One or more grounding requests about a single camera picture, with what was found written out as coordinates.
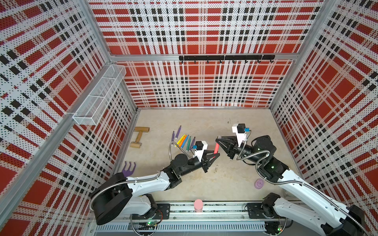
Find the green marker pen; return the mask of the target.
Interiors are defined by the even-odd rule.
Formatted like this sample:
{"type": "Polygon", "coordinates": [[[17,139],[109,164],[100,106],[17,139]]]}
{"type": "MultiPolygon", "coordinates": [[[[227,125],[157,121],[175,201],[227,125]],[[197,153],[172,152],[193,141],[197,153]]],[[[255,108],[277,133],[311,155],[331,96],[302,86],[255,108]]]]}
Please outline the green marker pen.
{"type": "Polygon", "coordinates": [[[192,137],[190,136],[189,139],[188,139],[188,143],[187,143],[187,149],[190,148],[191,140],[192,140],[192,137]]]}

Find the yellow marker pen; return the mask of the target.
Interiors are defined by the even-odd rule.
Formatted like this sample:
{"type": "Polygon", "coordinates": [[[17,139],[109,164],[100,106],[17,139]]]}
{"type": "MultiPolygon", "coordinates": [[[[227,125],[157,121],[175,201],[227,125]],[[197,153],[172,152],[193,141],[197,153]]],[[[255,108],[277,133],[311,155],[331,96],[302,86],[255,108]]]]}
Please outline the yellow marker pen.
{"type": "Polygon", "coordinates": [[[181,143],[184,141],[184,139],[186,138],[186,135],[184,134],[180,140],[177,142],[178,145],[181,145],[181,143]]]}

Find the violet marker pen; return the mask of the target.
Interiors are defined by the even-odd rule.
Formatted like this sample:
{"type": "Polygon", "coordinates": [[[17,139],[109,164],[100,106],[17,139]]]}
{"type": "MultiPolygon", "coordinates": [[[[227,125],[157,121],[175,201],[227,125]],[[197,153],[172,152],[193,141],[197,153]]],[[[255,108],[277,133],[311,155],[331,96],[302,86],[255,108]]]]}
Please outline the violet marker pen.
{"type": "Polygon", "coordinates": [[[182,126],[179,126],[179,128],[177,130],[177,133],[176,133],[176,136],[175,136],[176,139],[178,139],[178,137],[179,137],[179,134],[180,134],[180,131],[181,131],[181,127],[182,126]]]}

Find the blue marker pen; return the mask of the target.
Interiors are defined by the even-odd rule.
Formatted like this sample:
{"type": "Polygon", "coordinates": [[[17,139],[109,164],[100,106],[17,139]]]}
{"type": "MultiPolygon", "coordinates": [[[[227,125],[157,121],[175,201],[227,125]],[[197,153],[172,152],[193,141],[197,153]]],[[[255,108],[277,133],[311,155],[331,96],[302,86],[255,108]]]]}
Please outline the blue marker pen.
{"type": "Polygon", "coordinates": [[[181,148],[184,148],[184,146],[185,146],[185,143],[187,142],[188,138],[189,138],[189,135],[187,135],[187,137],[186,137],[185,141],[183,142],[183,144],[182,144],[181,148]]]}

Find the orange marker pen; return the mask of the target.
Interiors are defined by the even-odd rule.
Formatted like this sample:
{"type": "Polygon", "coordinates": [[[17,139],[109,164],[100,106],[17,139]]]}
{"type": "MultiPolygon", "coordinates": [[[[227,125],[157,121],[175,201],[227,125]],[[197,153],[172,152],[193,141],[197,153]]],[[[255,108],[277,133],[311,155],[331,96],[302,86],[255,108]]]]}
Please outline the orange marker pen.
{"type": "Polygon", "coordinates": [[[182,138],[179,140],[178,145],[179,145],[180,147],[182,146],[182,144],[183,144],[183,142],[185,141],[186,137],[187,137],[187,135],[183,135],[182,138]]]}

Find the light purple marker pen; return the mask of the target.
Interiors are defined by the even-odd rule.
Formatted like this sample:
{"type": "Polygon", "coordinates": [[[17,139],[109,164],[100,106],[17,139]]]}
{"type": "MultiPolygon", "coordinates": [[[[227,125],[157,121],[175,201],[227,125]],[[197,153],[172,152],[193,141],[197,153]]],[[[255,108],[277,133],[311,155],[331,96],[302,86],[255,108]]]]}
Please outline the light purple marker pen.
{"type": "Polygon", "coordinates": [[[195,144],[195,137],[193,138],[193,140],[192,140],[192,142],[191,142],[190,149],[193,148],[194,144],[195,144]]]}

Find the pink marker pen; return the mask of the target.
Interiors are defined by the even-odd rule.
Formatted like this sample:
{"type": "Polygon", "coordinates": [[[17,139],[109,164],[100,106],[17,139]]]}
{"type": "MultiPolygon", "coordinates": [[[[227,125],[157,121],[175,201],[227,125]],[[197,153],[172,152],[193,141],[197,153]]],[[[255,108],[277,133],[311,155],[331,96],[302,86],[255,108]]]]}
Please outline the pink marker pen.
{"type": "Polygon", "coordinates": [[[219,148],[220,148],[219,144],[216,143],[216,146],[215,146],[215,149],[214,149],[214,154],[217,154],[219,152],[219,148]]]}

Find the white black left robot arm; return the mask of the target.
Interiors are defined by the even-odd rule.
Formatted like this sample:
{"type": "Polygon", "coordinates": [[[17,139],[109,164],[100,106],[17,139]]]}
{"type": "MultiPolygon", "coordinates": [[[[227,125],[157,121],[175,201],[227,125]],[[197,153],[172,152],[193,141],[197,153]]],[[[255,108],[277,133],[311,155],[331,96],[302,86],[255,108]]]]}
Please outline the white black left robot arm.
{"type": "Polygon", "coordinates": [[[219,156],[219,153],[206,150],[199,160],[197,157],[189,159],[181,153],[156,175],[137,178],[125,177],[123,173],[113,175],[89,195],[89,207],[97,225],[107,224],[120,214],[152,217],[157,211],[153,192],[175,188],[182,182],[182,176],[198,169],[207,172],[219,156]]]}

